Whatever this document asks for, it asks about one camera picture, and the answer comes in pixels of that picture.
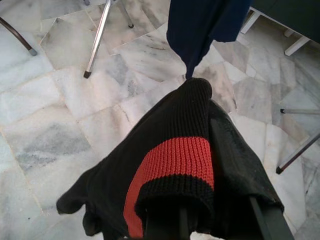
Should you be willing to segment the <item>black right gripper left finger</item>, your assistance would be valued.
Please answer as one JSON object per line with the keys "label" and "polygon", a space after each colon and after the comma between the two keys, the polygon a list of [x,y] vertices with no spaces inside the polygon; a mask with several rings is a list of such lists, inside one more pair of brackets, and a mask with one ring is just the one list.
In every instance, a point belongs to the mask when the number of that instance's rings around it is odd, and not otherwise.
{"label": "black right gripper left finger", "polygon": [[147,211],[144,240],[189,240],[188,211],[185,207],[150,208]]}

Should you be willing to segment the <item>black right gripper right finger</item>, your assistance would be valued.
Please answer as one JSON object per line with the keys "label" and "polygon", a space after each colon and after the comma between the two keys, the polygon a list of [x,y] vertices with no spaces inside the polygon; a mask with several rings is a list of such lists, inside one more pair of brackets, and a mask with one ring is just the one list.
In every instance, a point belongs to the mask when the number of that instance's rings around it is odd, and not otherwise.
{"label": "black right gripper right finger", "polygon": [[260,205],[255,197],[249,198],[252,240],[293,240],[294,236],[276,206]]}

